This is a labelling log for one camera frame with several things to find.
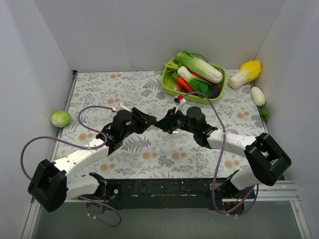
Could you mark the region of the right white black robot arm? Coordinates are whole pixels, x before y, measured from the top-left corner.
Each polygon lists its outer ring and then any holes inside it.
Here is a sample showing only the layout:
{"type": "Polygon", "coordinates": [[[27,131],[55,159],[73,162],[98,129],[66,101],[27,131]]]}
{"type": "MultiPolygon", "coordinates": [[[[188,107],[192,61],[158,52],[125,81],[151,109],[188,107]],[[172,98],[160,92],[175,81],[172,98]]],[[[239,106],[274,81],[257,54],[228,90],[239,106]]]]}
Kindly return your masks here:
{"type": "Polygon", "coordinates": [[[209,149],[224,149],[245,157],[249,167],[233,173],[225,182],[226,194],[239,197],[244,189],[256,184],[273,186],[292,161],[277,142],[267,133],[257,137],[225,134],[206,122],[199,107],[190,107],[183,114],[180,110],[168,110],[164,118],[155,123],[164,132],[181,129],[193,134],[197,144],[209,149]]]}

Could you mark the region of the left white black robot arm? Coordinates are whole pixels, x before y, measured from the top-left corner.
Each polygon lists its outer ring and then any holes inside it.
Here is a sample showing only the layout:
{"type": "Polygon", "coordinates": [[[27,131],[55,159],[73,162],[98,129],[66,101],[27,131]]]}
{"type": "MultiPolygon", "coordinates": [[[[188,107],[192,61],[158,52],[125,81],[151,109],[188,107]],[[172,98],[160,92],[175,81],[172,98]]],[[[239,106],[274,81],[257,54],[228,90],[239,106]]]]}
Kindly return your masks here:
{"type": "Polygon", "coordinates": [[[41,161],[32,177],[28,193],[48,212],[58,209],[65,200],[88,196],[102,199],[107,192],[107,181],[97,173],[89,173],[81,180],[76,174],[107,157],[123,144],[133,133],[142,134],[156,122],[156,117],[147,115],[136,108],[120,109],[111,123],[103,127],[84,148],[61,159],[41,161]]]}

